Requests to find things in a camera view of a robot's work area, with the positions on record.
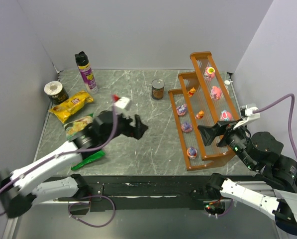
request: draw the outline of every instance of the canned food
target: canned food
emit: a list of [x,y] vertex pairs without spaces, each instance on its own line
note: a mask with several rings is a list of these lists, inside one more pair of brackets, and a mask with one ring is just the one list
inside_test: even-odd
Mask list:
[[161,79],[155,79],[152,82],[152,97],[156,100],[160,100],[164,96],[165,83]]
[[69,98],[68,93],[65,91],[63,85],[58,81],[51,81],[46,84],[44,87],[44,92],[55,105],[59,105]]

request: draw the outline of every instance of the wooden shelf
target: wooden shelf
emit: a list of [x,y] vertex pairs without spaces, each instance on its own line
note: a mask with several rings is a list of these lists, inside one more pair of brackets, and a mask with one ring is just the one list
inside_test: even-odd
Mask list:
[[[181,84],[181,89],[168,91],[186,168],[188,171],[191,171],[222,167],[235,155],[234,152],[228,148],[218,148],[216,144],[220,141],[219,137],[217,137],[210,146],[205,147],[202,142],[201,134],[198,131],[198,125],[214,125],[220,119],[223,110],[229,111],[235,120],[239,119],[240,116],[224,86],[224,82],[212,59],[211,53],[192,53],[191,60],[195,71],[180,73],[178,79]],[[207,81],[204,79],[204,71],[206,67],[210,66],[215,69],[215,78],[211,81]],[[220,87],[222,90],[221,99],[218,101],[214,101],[210,96],[210,90],[213,86]],[[192,87],[196,89],[196,93],[192,97],[189,97],[188,91]],[[187,104],[187,113],[186,116],[180,117],[177,115],[176,107],[184,103]],[[195,119],[199,111],[204,111],[204,117],[200,120]],[[185,121],[193,125],[193,132],[182,132],[181,124]],[[198,150],[198,156],[195,159],[189,159],[186,153],[187,148],[191,146]]]

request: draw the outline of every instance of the gray marble surface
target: gray marble surface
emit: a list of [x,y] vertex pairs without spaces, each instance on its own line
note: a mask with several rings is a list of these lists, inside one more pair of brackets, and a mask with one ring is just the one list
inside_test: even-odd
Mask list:
[[[234,157],[224,167],[188,172],[178,138],[168,90],[180,88],[177,70],[94,70],[99,87],[94,94],[94,103],[87,104],[67,122],[90,113],[96,116],[111,106],[111,94],[126,96],[133,100],[130,114],[138,114],[149,129],[140,140],[123,135],[112,140],[104,151],[106,156],[81,168],[76,173],[82,175],[210,175],[214,172],[224,175],[252,175],[246,166]],[[151,82],[159,78],[165,82],[162,100],[151,97]],[[69,96],[85,90],[78,70],[66,70],[60,73],[59,80]],[[55,115],[49,114],[38,149],[37,158],[55,150],[66,140],[65,131]],[[57,175],[70,175],[69,167]]]

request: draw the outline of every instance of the snack bag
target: snack bag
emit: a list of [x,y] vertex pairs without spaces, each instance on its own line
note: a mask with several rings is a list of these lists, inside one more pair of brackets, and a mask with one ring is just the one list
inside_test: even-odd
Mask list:
[[92,123],[92,121],[93,121],[93,113],[63,125],[65,134],[67,136],[67,140],[70,140],[73,135],[83,130],[85,126]]
[[75,114],[78,110],[83,108],[85,103],[93,102],[94,99],[89,93],[85,91],[77,92],[66,101],[49,109],[49,112],[56,115],[56,117],[64,123],[71,115]]

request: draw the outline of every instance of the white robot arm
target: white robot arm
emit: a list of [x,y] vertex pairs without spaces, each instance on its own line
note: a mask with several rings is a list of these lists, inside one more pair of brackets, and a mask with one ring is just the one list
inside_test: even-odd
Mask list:
[[260,118],[257,110],[253,105],[245,106],[240,120],[199,125],[198,129],[206,146],[222,135],[217,146],[229,146],[250,170],[258,173],[256,178],[265,181],[282,198],[254,192],[217,173],[211,175],[207,192],[214,198],[222,196],[244,203],[274,220],[283,231],[297,236],[297,162],[281,154],[283,144],[269,132],[257,132],[251,137],[245,125]]
[[110,138],[120,134],[135,139],[143,136],[148,126],[141,122],[140,116],[135,115],[135,126],[130,125],[133,121],[128,116],[131,100],[116,96],[115,100],[114,109],[117,116],[114,116],[112,111],[104,111],[70,141],[66,141],[43,158],[13,172],[7,169],[0,171],[0,201],[9,218],[19,217],[32,205],[44,201],[62,197],[79,199],[87,196],[90,193],[89,188],[80,174],[73,174],[58,181],[44,181],[67,166],[81,163],[99,151],[99,145],[108,142]]

